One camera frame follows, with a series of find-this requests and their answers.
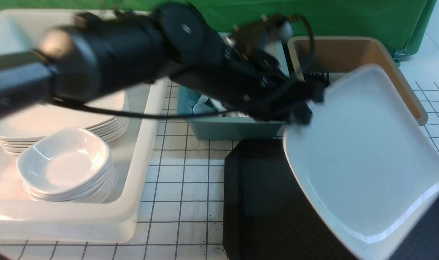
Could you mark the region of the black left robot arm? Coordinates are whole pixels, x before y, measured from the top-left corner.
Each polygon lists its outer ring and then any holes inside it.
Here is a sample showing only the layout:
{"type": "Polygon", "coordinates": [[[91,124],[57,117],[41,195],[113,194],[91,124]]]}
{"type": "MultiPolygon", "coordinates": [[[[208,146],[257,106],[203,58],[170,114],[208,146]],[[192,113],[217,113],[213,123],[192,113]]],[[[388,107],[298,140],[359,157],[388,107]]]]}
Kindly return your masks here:
{"type": "Polygon", "coordinates": [[[195,114],[141,114],[89,107],[96,99],[168,78],[215,99],[226,112],[257,121],[308,125],[307,102],[322,103],[325,86],[286,76],[264,50],[283,40],[292,22],[304,25],[310,52],[299,71],[314,61],[315,38],[300,14],[275,14],[241,25],[223,39],[192,4],[166,2],[149,15],[114,11],[115,18],[85,12],[73,25],[53,27],[37,49],[0,55],[0,120],[33,105],[146,120],[195,114]]]}

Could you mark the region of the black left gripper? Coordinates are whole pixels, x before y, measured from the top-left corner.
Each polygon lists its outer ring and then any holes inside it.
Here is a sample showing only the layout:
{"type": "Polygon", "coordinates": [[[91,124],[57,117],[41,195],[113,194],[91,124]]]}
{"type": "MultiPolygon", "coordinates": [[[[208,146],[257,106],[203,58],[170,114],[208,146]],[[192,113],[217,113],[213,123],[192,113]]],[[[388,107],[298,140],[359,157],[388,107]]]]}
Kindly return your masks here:
{"type": "Polygon", "coordinates": [[[169,78],[190,90],[259,121],[287,121],[293,115],[301,125],[310,122],[306,102],[322,103],[326,85],[285,76],[276,59],[261,61],[239,54],[186,54],[170,57],[169,78]]]}

